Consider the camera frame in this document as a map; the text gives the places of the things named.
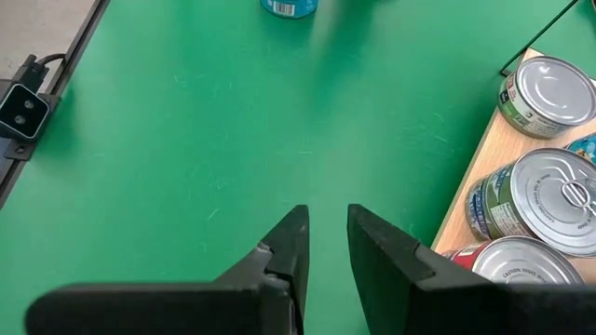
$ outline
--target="silver can lid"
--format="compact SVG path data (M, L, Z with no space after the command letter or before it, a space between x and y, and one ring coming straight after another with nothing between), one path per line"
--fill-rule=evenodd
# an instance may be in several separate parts
M476 259L472 271L495 283L581 284L573 265L557 250L530 237L495 240Z
M526 103L556 123L578 126L596 115L596 87L567 61L546 56L527 60L516 82Z
M511 171L511 196L523 223L564 253L596 255L596 167L564 149L537 149Z

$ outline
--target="stacked cans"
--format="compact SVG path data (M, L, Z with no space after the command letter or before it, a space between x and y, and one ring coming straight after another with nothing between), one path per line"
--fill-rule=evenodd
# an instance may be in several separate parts
M448 251L443 256L496 283L583 283L560 252L529 237L503 237Z
M564 149L537 149L472 186L467 218L480 240L522 235L596 256L596 167Z

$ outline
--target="wooden shelf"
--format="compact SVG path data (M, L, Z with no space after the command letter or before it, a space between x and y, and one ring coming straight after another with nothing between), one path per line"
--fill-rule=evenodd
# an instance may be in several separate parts
M528 49L521 61L542 56L541 53ZM492 173L497 168L512 162L533 149L544 147L563 147L571 141L596 132L596 121L582 127L571 129L563 136L554 140L537 140L521 134L503 118L498 108L484 131L476 153L467 167L454 201L447 211L447 215L435 237L432 248L441 253L447 250L461 248L477 242L466 219L466 197L469 187L478 179ZM569 258L584 279L589 283L596 283L596 259Z

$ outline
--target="green table surface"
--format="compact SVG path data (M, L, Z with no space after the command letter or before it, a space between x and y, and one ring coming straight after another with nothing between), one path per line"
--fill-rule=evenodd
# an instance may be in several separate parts
M568 60L596 78L596 14L591 1L580 0L532 47Z
M284 20L257 0L112 0L0 211L0 334L67 283L212 280L295 204L306 333L366 334L347 204L430 244L500 66L565 5L322 0ZM549 47L593 37L581 8ZM566 51L596 66L590 46Z

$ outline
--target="blue and green can label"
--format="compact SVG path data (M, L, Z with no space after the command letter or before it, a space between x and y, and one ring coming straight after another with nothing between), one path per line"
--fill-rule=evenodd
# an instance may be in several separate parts
M579 154L580 156L596 164L596 133L573 141L567 145L565 149Z
M296 19L314 12L318 0L261 0L261 5L280 17Z

